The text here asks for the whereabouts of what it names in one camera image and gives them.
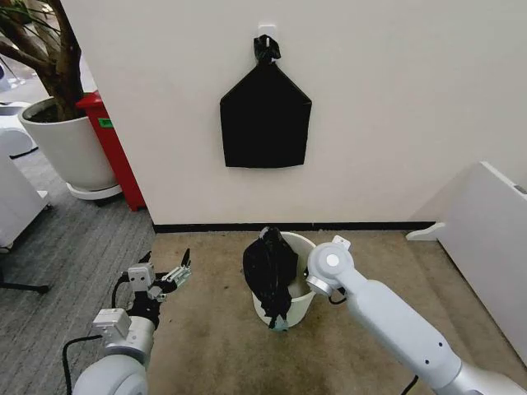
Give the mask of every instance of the plant pot base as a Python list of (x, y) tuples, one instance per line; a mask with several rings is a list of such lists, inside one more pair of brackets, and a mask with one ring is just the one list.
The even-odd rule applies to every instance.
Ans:
[(66, 183), (66, 185), (68, 186), (69, 192), (75, 198), (82, 200), (101, 200), (111, 198), (112, 196), (123, 192), (123, 189), (121, 189), (119, 184), (107, 189), (101, 189), (100, 191), (86, 191), (85, 189), (75, 188), (69, 183)]

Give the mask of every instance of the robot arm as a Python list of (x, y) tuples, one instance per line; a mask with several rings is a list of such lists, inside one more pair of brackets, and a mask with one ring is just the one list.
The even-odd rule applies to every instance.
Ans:
[(160, 305), (166, 295), (189, 278), (190, 251), (181, 266), (169, 273), (154, 273), (151, 263), (132, 265), (124, 278), (135, 298), (130, 310), (102, 309), (93, 327), (105, 340), (105, 357), (82, 372), (73, 395), (147, 395), (147, 372), (159, 325)]
[(435, 393), (527, 394), (506, 376), (463, 362), (447, 340), (388, 286), (367, 280), (355, 269), (349, 247), (340, 236), (317, 246), (308, 260), (308, 284), (327, 296), (343, 287), (352, 316)]

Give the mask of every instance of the hanging black bag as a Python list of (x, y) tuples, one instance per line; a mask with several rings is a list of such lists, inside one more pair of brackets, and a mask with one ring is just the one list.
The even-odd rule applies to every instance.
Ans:
[(258, 64), (220, 102), (228, 167), (303, 165), (311, 100), (277, 66), (278, 43), (254, 39)]

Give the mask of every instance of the white furniture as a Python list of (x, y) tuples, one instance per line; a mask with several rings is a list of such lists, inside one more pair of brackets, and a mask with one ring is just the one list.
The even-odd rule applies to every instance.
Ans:
[(407, 239), (441, 242), (527, 364), (527, 194), (480, 162), (441, 219)]
[(10, 157), (22, 156), (37, 148), (18, 120), (18, 113), (28, 105), (23, 101), (0, 104), (0, 145)]
[(36, 191), (0, 146), (0, 249), (8, 251), (16, 237), (49, 203)]

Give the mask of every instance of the black garbage bag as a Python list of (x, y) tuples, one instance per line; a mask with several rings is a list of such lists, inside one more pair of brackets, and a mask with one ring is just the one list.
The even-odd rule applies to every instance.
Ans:
[(291, 307), (289, 286), (296, 277), (298, 254), (275, 227), (266, 227), (244, 251), (244, 275), (249, 288), (262, 303), (265, 316), (275, 328), (281, 318), (287, 329), (287, 311)]
[(228, 167), (303, 165), (311, 100), (273, 61), (278, 43), (254, 39), (257, 66), (220, 102), (223, 153)]

